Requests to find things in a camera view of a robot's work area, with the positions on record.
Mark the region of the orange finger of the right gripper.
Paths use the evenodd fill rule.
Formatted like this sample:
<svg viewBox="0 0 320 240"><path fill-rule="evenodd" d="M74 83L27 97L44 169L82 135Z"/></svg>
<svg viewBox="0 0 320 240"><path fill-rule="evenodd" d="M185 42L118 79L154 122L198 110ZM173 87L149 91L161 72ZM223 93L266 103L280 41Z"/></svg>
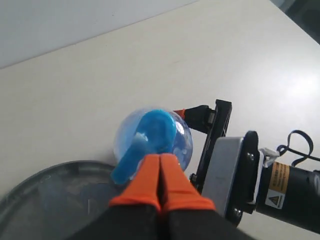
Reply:
<svg viewBox="0 0 320 240"><path fill-rule="evenodd" d="M199 105L197 107L174 110L187 124L187 126L198 132L208 134L213 121L209 118L213 110L208 105Z"/></svg>

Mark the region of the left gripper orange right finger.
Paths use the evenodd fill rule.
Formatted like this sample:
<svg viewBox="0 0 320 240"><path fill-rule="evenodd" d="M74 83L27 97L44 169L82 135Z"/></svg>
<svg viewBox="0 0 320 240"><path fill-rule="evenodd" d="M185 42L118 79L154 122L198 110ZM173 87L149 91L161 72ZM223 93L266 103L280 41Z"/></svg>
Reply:
<svg viewBox="0 0 320 240"><path fill-rule="evenodd" d="M177 158L160 155L163 185L162 214L171 240L251 240L216 211L214 202L201 196L189 182Z"/></svg>

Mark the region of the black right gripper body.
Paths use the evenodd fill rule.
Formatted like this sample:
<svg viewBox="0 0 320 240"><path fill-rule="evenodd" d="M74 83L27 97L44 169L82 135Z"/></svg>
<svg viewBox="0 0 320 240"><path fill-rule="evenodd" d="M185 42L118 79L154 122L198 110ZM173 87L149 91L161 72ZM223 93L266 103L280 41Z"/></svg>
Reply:
<svg viewBox="0 0 320 240"><path fill-rule="evenodd" d="M202 193L216 141L218 138L226 136L232 112L232 103L217 99L215 101L215 109L211 109L207 105L200 105L196 107L196 112L200 113L202 119L200 123L196 123L191 128L205 133L206 139L197 171L190 176L190 182L199 193Z"/></svg>

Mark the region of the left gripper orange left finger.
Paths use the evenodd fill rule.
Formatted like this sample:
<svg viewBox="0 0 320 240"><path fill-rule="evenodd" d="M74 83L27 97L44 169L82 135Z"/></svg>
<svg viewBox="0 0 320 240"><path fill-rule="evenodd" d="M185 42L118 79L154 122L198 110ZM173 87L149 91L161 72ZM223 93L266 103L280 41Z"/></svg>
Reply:
<svg viewBox="0 0 320 240"><path fill-rule="evenodd" d="M69 240L156 240L160 156L148 155L125 190L112 198L98 218L68 237Z"/></svg>

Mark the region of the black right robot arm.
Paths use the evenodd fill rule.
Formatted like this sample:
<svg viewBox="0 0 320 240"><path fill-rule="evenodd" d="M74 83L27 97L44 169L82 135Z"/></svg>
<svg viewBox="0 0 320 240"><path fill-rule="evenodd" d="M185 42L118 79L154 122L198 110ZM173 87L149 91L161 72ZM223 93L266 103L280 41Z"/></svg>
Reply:
<svg viewBox="0 0 320 240"><path fill-rule="evenodd" d="M231 112L232 104L219 99L214 109L199 105L177 111L189 128L206 134L197 171L190 176L192 185L234 225L243 213L258 212L319 233L320 172L298 168L312 155L299 153L287 165L277 158L291 151L288 144L260 148L255 131L226 136Z"/></svg>

